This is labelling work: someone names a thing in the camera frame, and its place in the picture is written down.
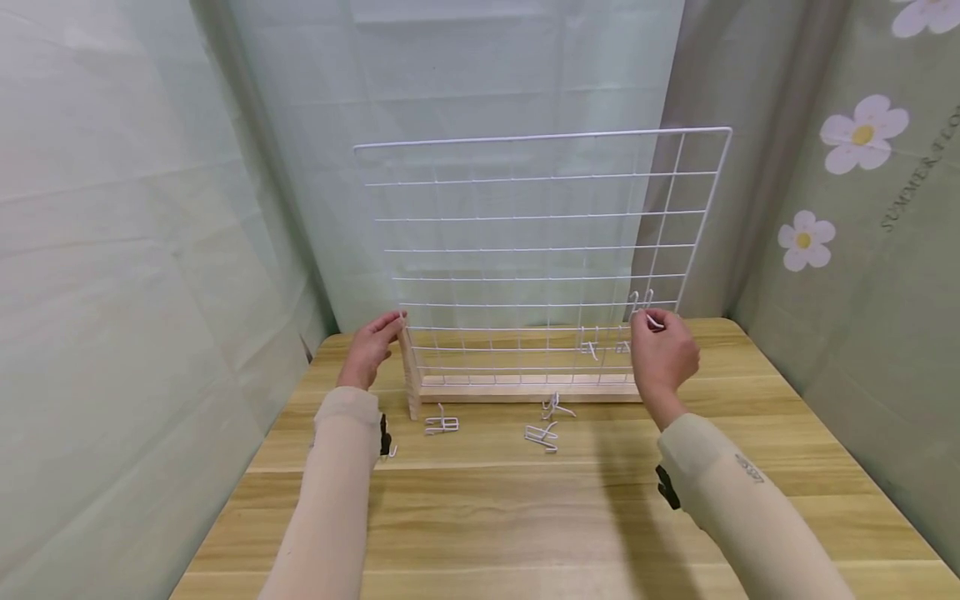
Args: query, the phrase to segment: fabric backdrop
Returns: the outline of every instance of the fabric backdrop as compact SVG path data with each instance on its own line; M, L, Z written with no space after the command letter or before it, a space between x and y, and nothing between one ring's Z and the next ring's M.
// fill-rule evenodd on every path
M960 2L861 0L734 316L960 568Z

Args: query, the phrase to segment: table surface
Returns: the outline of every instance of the table surface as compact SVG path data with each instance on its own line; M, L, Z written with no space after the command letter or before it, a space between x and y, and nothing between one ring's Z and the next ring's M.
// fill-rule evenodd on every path
M743 331L689 324L702 359L682 398L790 497L857 597L960 598L960 581ZM348 343L323 343L173 598L256 597ZM397 351L372 392L398 452L373 475L365 598L745 597L709 537L658 494L658 432L642 405L572 405L548 455L523 440L540 422L533 403L448 405L460 431L425 437L406 417Z

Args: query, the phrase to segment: wire mesh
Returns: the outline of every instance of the wire mesh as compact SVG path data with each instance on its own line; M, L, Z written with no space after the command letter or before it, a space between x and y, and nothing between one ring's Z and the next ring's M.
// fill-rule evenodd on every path
M731 136L356 146L421 385L631 381L629 316L680 306Z

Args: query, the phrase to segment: sleeve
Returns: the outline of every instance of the sleeve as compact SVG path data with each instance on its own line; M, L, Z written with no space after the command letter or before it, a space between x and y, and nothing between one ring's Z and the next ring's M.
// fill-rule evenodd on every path
M749 597L853 599L786 496L710 421L683 415L659 446L681 506L719 546Z
M359 597L379 423L376 396L348 387L326 395L314 418L300 500L260 600Z

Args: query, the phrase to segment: wooden base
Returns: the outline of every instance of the wooden base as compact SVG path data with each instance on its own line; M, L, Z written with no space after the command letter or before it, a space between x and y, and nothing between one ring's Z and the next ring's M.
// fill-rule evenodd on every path
M544 402L559 392L563 403L640 402L634 376L624 374L421 375L410 332L399 335L410 419L420 418L423 402L508 403Z

